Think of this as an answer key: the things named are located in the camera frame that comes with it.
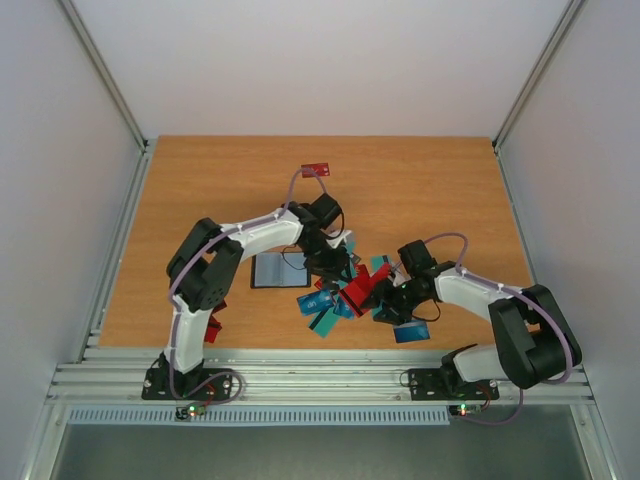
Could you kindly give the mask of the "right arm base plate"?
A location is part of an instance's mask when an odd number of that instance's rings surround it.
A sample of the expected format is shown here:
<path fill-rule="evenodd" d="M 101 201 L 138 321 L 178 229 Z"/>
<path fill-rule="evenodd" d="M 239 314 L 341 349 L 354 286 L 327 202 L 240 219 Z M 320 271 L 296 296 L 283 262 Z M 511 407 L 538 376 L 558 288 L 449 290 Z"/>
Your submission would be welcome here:
<path fill-rule="evenodd" d="M 408 385 L 414 401 L 498 400 L 497 386 L 489 380 L 464 381 L 455 370 L 440 368 L 409 369 Z"/>

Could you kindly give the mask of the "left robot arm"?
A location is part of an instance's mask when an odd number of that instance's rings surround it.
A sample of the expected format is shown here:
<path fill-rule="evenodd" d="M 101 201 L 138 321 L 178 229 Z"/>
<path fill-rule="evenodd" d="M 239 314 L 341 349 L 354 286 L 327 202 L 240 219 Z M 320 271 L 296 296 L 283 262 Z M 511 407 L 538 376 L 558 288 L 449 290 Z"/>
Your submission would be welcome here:
<path fill-rule="evenodd" d="M 272 249 L 296 246 L 307 271 L 333 282 L 350 274 L 350 255 L 342 230 L 326 229 L 344 218 L 339 203 L 324 193 L 312 203 L 289 202 L 275 211 L 240 223 L 199 220 L 167 266 L 169 301 L 173 306 L 169 362 L 165 384 L 179 398 L 195 395 L 202 375 L 203 347 L 209 318 L 228 294 L 239 265 Z"/>

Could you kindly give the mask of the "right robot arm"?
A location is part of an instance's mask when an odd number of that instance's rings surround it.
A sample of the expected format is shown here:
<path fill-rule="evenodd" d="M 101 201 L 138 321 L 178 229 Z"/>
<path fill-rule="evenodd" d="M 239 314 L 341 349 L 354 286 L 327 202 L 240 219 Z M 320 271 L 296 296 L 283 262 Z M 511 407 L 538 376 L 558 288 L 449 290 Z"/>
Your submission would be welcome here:
<path fill-rule="evenodd" d="M 442 358 L 441 383 L 450 395 L 467 394 L 479 380 L 507 379 L 522 390 L 563 383 L 582 363 L 581 347 L 547 287 L 495 282 L 459 260 L 439 263 L 423 240 L 404 245 L 398 254 L 408 278 L 400 280 L 392 267 L 375 281 L 367 298 L 379 310 L 375 321 L 398 328 L 417 324 L 424 319 L 414 311 L 433 301 L 460 307 L 491 326 L 492 345 L 462 347 Z"/>

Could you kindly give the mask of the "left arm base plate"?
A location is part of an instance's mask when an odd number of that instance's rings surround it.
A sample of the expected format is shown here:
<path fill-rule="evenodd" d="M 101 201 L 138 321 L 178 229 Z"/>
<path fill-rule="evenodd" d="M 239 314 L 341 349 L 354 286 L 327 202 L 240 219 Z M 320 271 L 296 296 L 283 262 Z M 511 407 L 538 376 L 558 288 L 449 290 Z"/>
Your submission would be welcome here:
<path fill-rule="evenodd" d="M 173 385 L 170 386 L 168 367 L 150 368 L 143 381 L 141 398 L 154 401 L 226 401 L 231 398 L 238 381 L 230 369 L 196 368 L 187 374 L 175 370 Z"/>

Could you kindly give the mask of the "black leather card holder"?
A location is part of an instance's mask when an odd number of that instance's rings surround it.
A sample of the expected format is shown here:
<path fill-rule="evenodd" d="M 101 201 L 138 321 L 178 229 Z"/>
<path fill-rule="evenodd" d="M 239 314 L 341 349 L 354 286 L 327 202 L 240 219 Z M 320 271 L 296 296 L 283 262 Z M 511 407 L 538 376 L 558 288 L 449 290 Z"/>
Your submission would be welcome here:
<path fill-rule="evenodd" d="M 252 258 L 252 289 L 307 288 L 311 273 L 301 252 L 263 252 Z"/>

